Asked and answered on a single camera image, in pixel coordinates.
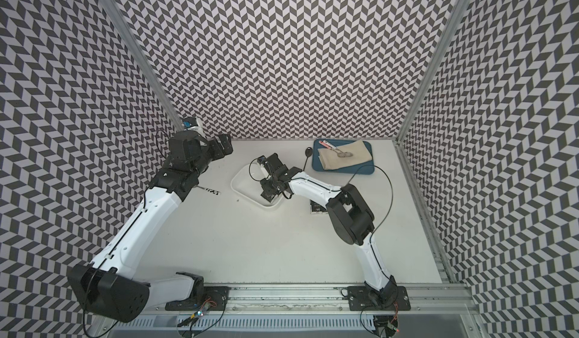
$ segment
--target white tray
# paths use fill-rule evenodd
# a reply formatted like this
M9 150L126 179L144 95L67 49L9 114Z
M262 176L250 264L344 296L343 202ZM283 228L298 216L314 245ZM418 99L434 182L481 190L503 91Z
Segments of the white tray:
M256 162L252 163L251 174L253 177L257 180L264 178L265 176L263 175L263 170L260 165ZM237 175L235 175L233 180L231 180L231 189L261 208L267 210L277 208L282 201L281 195L278 195L271 202L261 197L263 189L261 188L259 181L255 181L251 178L249 168L250 165L247 164L239 170Z

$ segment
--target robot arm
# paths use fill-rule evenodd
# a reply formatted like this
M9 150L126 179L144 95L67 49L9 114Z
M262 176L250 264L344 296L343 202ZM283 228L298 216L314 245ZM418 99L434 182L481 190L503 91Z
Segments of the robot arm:
M130 322L145 307L183 300L203 290L202 277L185 273L151 283L133 280L155 234L198 185L209 163L233 152L230 136L208 141L194 118L187 118L184 125L191 127L171 137L167 160L119 233L90 264L79 263L68 271L68 282L84 311Z
M356 247L365 283L373 290L370 299L374 306L391 305L396 298L397 285L376 247L372 234L374 214L358 189L350 184L344 187L329 185L297 167L288 169L276 153L268 158L262 156L257 161L267 175L260 181L264 190L262 197L271 201L279 194L290 193L325 206L337 235Z

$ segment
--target chevron pattern backdrop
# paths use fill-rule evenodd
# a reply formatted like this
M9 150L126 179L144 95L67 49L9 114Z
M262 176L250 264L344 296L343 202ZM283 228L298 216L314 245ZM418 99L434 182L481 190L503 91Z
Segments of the chevron pattern backdrop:
M393 137L456 0L116 0L209 134Z
M81 333L67 268L129 217L169 122L96 0L0 0L0 96L0 336Z
M579 0L472 0L403 143L496 337L579 337L578 38Z

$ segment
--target metal spoon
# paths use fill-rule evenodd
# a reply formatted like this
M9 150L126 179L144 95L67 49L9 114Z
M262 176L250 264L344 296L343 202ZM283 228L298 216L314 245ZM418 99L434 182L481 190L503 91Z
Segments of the metal spoon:
M328 141L326 141L325 139L323 141L320 141L320 145L329 148L330 150L334 151L335 153L337 153L338 157L352 157L354 154L351 152L342 152L340 151L338 148L336 148L336 146L332 145L331 143L329 143Z

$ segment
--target beige cloth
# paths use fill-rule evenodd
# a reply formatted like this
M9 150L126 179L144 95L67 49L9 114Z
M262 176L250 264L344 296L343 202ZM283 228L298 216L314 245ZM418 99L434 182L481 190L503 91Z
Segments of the beige cloth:
M344 146L336 146L342 152L351 152L352 157L338 157L337 153L328 148L319 148L320 162L324 169L338 169L357 165L372 160L372 155L364 145L364 141L355 141Z

